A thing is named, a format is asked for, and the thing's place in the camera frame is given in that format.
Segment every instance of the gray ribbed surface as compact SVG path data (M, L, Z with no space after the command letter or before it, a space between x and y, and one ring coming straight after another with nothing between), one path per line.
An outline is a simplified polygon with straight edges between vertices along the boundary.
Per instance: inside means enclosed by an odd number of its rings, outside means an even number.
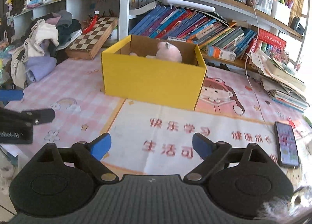
M10 224L270 224L243 220L217 208L200 186L179 176L131 176L115 185L103 185L82 209L57 218L18 214Z

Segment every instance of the stack of papers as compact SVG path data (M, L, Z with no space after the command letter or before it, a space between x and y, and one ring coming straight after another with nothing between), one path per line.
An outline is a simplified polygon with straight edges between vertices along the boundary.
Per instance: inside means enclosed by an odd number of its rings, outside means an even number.
M258 71L266 76L261 80L270 98L303 113L309 107L304 95L305 84L260 49L255 53L251 52L251 55Z

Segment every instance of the shelf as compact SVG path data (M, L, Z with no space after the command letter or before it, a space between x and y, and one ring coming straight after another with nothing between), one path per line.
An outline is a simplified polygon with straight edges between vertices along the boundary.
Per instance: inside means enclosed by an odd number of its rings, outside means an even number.
M233 18L234 20L243 20L243 21L248 21L248 18L246 16L248 16L249 18L253 18L253 20L255 20L255 13L252 7L247 6L243 3L239 3L237 1L234 0L189 0L191 2L197 2L197 3L208 3L210 6L213 6L216 8L216 12L221 14L222 16L225 16L225 14L227 14L229 17L231 15L236 15L239 16L238 18ZM282 31L283 33L299 40L302 41L303 36L300 35L299 33L297 33L295 30L291 29L289 26L283 24L282 22L274 19L273 17L271 17L268 14L265 14L264 12L258 11L256 10L257 13L257 18L259 23L263 23L269 26L272 26L280 31Z
M201 50L201 53L202 53L202 57L204 59L207 59L207 60L213 60L213 61L217 61L217 62L220 62L220 63L223 63L223 64L229 64L229 65L233 65L233 66L236 66L238 68L242 68L242 69L245 69L245 61L243 60L240 60L240 59L236 59L234 61L229 61L229 60L225 60L225 59L221 59L221 58L217 58L217 57L213 57L213 56L208 56L204 51ZM253 71L253 72L257 72L257 70L253 69L252 66L250 64L247 64L247 70L249 71Z

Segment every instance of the purple book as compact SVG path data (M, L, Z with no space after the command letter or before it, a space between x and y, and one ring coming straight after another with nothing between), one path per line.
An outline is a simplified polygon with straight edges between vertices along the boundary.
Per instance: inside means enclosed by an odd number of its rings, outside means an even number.
M142 36L150 36L152 33L154 33L154 31L159 27L160 22L162 22L166 17L172 14L176 9L177 8L173 6L172 9L167 11L158 21L156 21L148 30L146 30L145 33L142 34Z

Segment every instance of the cartoon girl print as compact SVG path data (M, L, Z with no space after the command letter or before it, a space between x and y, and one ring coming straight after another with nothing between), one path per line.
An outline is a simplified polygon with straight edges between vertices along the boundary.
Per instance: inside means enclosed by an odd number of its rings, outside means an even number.
M51 104L48 108L54 110L66 110L67 112L81 112L81 108L77 105L77 101L73 98L63 98L56 103Z
M223 80L209 77L204 81L195 110L240 116L245 113L233 89Z

